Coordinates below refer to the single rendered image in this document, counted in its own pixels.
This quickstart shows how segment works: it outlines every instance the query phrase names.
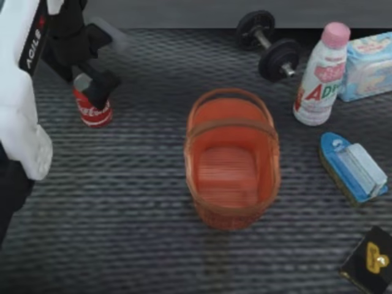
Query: dumbbell handle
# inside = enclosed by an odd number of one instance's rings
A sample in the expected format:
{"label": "dumbbell handle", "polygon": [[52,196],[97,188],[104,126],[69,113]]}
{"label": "dumbbell handle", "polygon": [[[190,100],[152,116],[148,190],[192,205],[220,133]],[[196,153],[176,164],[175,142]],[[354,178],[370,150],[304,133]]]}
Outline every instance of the dumbbell handle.
{"label": "dumbbell handle", "polygon": [[[256,29],[254,32],[254,36],[260,42],[264,49],[268,49],[271,46],[271,42],[265,37],[262,29]],[[295,74],[295,70],[292,69],[292,65],[290,63],[285,63],[282,66],[283,72],[286,74],[286,77],[292,77]]]}

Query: brown handle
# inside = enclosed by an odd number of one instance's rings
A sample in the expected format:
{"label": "brown handle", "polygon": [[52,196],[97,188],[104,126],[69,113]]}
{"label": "brown handle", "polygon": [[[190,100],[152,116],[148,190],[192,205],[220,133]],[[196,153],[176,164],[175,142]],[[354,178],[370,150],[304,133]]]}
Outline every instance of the brown handle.
{"label": "brown handle", "polygon": [[263,114],[267,118],[270,126],[274,127],[274,121],[273,121],[269,111],[267,110],[267,107],[265,106],[264,102],[257,95],[255,95],[249,91],[239,89],[239,88],[221,88],[221,89],[215,89],[210,92],[207,92],[204,95],[202,95],[199,99],[196,100],[196,102],[194,103],[194,106],[192,107],[192,109],[189,113],[189,119],[188,119],[188,123],[187,123],[188,129],[193,126],[193,119],[194,119],[195,112],[197,111],[197,109],[206,100],[208,100],[218,94],[239,94],[239,95],[242,95],[244,97],[249,98],[251,101],[253,101],[254,104],[256,104],[256,106],[259,107],[259,109],[261,109],[261,111],[263,112]]}
{"label": "brown handle", "polygon": [[[255,206],[249,206],[247,208],[222,208],[220,206],[212,205],[212,204],[206,202],[197,193],[196,186],[194,183],[192,167],[191,167],[192,166],[192,162],[191,162],[192,157],[189,154],[189,149],[192,146],[192,143],[197,136],[199,136],[202,133],[207,132],[211,129],[214,129],[217,127],[227,127],[227,126],[251,127],[251,128],[257,129],[259,131],[266,132],[271,137],[271,139],[273,141],[272,160],[273,160],[273,173],[274,173],[275,186],[274,186],[274,189],[271,193],[271,197],[267,201],[259,203],[258,205],[255,205]],[[210,210],[215,211],[220,214],[246,216],[246,215],[249,215],[252,213],[260,212],[263,208],[266,208],[271,202],[274,201],[274,199],[277,195],[277,192],[279,190],[279,186],[281,184],[281,173],[280,173],[280,168],[279,168],[279,139],[278,139],[278,136],[277,136],[275,129],[267,124],[263,124],[262,122],[253,121],[250,119],[220,119],[217,121],[210,121],[210,122],[205,122],[203,124],[200,124],[200,125],[194,127],[187,135],[187,138],[185,141],[185,148],[184,148],[184,157],[185,157],[187,184],[188,184],[189,190],[190,190],[194,200],[196,202],[199,202],[204,207],[208,207]]]}

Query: dumbbell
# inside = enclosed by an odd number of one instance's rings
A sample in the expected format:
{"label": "dumbbell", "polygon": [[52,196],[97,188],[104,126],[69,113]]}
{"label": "dumbbell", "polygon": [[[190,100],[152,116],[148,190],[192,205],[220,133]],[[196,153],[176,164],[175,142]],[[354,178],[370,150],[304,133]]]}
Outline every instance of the dumbbell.
{"label": "dumbbell", "polygon": [[292,39],[271,44],[268,37],[275,29],[275,18],[265,10],[251,12],[238,23],[236,43],[243,50],[264,48],[258,72],[266,80],[276,82],[292,77],[300,61],[300,45]]}

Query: soda can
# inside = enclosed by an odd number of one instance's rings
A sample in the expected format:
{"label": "soda can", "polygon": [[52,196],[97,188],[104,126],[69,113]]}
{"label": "soda can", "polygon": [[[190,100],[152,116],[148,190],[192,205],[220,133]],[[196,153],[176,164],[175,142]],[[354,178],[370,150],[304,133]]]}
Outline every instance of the soda can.
{"label": "soda can", "polygon": [[113,110],[107,100],[105,108],[99,110],[94,107],[84,90],[90,87],[92,79],[85,73],[79,74],[73,81],[73,94],[80,112],[81,120],[89,127],[103,127],[110,123],[113,118]]}

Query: pack of wipes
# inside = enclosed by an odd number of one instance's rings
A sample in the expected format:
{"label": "pack of wipes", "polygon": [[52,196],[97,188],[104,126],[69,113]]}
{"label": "pack of wipes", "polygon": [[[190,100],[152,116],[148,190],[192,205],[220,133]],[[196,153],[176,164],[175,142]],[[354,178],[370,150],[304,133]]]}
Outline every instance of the pack of wipes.
{"label": "pack of wipes", "polygon": [[392,32],[349,42],[339,97],[345,101],[392,91]]}

